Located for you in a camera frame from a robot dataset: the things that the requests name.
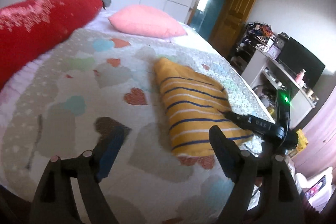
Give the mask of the small desk clock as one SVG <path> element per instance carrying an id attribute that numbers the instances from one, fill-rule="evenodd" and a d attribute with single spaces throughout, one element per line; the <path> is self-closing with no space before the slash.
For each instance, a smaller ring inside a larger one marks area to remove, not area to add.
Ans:
<path id="1" fill-rule="evenodd" d="M 285 32 L 280 32 L 277 34 L 277 38 L 274 44 L 279 50 L 282 50 L 288 40 L 289 36 Z"/>

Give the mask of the yellow striped knit sweater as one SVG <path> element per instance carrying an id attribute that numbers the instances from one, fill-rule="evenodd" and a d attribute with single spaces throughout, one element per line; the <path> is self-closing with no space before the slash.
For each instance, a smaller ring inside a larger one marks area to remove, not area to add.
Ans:
<path id="1" fill-rule="evenodd" d="M 154 65 L 157 84 L 169 123 L 171 152 L 176 157 L 212 156 L 209 129 L 218 126 L 226 138 L 241 145 L 253 133 L 225 118 L 231 110 L 225 88 L 191 67 L 167 58 Z"/>

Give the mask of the white tv cabinet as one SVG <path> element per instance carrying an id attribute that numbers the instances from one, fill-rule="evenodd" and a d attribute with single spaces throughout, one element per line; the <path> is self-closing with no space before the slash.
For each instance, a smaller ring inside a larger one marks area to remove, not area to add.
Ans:
<path id="1" fill-rule="evenodd" d="M 313 100 L 295 82 L 284 66 L 260 49 L 256 49 L 241 76 L 252 89 L 264 84 L 275 89 L 287 88 L 290 91 L 291 128 L 297 127 L 307 114 L 315 108 Z"/>

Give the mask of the pink pillow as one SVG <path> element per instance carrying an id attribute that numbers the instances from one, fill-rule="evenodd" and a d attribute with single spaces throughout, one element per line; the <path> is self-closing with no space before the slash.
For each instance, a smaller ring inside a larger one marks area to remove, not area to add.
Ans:
<path id="1" fill-rule="evenodd" d="M 187 34 L 172 16 L 147 5 L 126 6 L 108 20 L 116 30 L 131 35 L 168 39 Z"/>

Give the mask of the cluttered black shoe rack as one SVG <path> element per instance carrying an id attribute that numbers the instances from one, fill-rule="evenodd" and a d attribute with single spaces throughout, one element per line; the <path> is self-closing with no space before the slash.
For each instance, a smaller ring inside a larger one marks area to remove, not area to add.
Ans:
<path id="1" fill-rule="evenodd" d="M 275 38 L 276 35 L 269 24 L 247 23 L 229 52 L 227 59 L 230 65 L 241 75 L 252 59 L 257 46 L 266 47 L 269 39 L 275 41 Z"/>

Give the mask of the red floral duvet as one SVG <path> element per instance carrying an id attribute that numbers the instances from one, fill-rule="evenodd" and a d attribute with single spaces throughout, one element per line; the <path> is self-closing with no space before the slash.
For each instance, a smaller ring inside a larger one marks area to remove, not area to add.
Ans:
<path id="1" fill-rule="evenodd" d="M 93 20 L 102 0 L 25 0 L 1 8 L 1 86 Z"/>

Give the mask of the black television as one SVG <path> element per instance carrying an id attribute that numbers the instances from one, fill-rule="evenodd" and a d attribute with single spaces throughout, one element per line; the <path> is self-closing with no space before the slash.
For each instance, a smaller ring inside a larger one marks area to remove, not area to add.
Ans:
<path id="1" fill-rule="evenodd" d="M 325 69 L 325 64 L 319 58 L 292 37 L 285 42 L 276 60 L 284 65 L 293 78 L 304 69 L 303 81 L 308 88 L 314 88 Z"/>

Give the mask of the brown wooden door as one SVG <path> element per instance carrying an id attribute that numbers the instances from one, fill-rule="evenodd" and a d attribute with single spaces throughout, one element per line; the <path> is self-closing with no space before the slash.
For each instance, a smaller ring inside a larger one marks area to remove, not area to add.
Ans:
<path id="1" fill-rule="evenodd" d="M 228 57 L 247 22 L 256 0 L 225 0 L 210 34 L 209 42 L 223 57 Z"/>

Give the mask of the heart patterned quilted bedspread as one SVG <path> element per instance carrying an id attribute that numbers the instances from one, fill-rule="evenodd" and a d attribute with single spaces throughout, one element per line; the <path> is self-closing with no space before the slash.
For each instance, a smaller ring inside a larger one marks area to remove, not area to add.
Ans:
<path id="1" fill-rule="evenodd" d="M 178 159 L 156 83 L 161 58 L 224 86 L 234 112 L 271 120 L 221 57 L 152 38 L 80 28 L 51 51 L 1 126 L 1 184 L 31 201 L 49 161 L 93 149 L 116 126 L 126 138 L 100 184 L 120 223 L 212 223 L 232 181 L 213 156 Z"/>

